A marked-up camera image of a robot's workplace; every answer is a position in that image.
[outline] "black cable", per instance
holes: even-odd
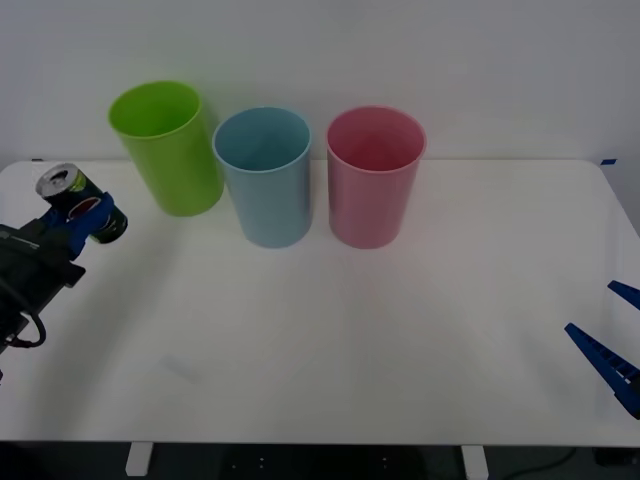
[[[47,339],[47,331],[45,330],[42,320],[40,320],[36,311],[31,307],[31,305],[29,305],[27,299],[24,298],[15,288],[9,285],[9,283],[7,283],[7,281],[2,277],[0,277],[0,288],[7,292],[13,300],[20,305],[22,311],[31,317],[31,320],[33,320],[33,323],[35,323],[36,328],[38,329],[38,335],[40,336],[37,341],[30,342],[29,340],[21,340],[16,335],[13,340],[8,342],[8,345],[17,348],[35,348],[42,345]]]
[[[571,450],[569,450],[569,452],[567,452],[565,456],[556,460],[553,463],[549,463],[547,465],[540,465],[539,467],[524,468],[522,470],[518,470],[516,472],[510,473],[509,475],[504,477],[502,480],[513,480],[514,478],[521,477],[522,475],[529,475],[530,473],[544,472],[546,470],[551,470],[552,468],[559,467],[560,465],[563,465],[567,463],[569,460],[571,460],[577,451],[578,449],[573,447]]]

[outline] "plastic cup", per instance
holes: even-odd
[[[399,110],[360,107],[331,122],[327,144],[333,233],[356,248],[390,243],[427,146],[424,129]]]
[[[216,129],[213,149],[250,242],[286,247],[309,230],[310,145],[306,122],[282,108],[245,110]]]
[[[166,213],[196,215],[218,201],[224,180],[193,88],[171,81],[140,85],[113,103],[109,123]]]

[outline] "soda can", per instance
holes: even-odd
[[[36,183],[36,192],[68,220],[88,212],[102,199],[96,187],[82,170],[72,163],[61,163],[49,169]],[[91,237],[98,243],[111,243],[127,229],[127,217],[113,207],[105,224]]]

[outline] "pink cup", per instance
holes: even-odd
[[[356,248],[390,243],[427,147],[424,129],[400,110],[360,107],[331,122],[327,144],[333,233]]]

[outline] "green cup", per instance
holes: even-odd
[[[113,102],[109,123],[166,213],[196,215],[218,201],[224,181],[193,88],[170,81],[140,85]]]

